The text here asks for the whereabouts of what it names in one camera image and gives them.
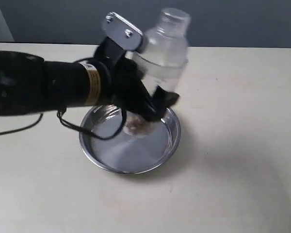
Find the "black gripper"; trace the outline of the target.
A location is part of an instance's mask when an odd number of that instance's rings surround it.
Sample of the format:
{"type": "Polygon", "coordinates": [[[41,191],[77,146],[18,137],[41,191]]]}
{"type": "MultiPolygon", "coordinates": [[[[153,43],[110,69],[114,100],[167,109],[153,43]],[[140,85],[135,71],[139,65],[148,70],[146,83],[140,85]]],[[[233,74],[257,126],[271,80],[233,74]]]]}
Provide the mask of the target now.
{"type": "Polygon", "coordinates": [[[99,104],[113,104],[148,122],[156,122],[180,98],[160,86],[151,96],[141,83],[137,64],[126,58],[126,51],[108,37],[96,49],[94,63],[100,75],[99,104]]]}

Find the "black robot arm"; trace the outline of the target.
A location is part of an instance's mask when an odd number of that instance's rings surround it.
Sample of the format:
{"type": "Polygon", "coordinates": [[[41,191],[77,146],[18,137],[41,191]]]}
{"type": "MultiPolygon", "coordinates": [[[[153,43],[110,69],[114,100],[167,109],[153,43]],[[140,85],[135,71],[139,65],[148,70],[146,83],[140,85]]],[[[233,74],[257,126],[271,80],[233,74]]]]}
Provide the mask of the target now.
{"type": "Polygon", "coordinates": [[[125,55],[126,49],[109,38],[84,63],[0,50],[0,116],[115,105],[159,121],[179,95],[160,87],[149,94],[137,64],[125,55]]]}

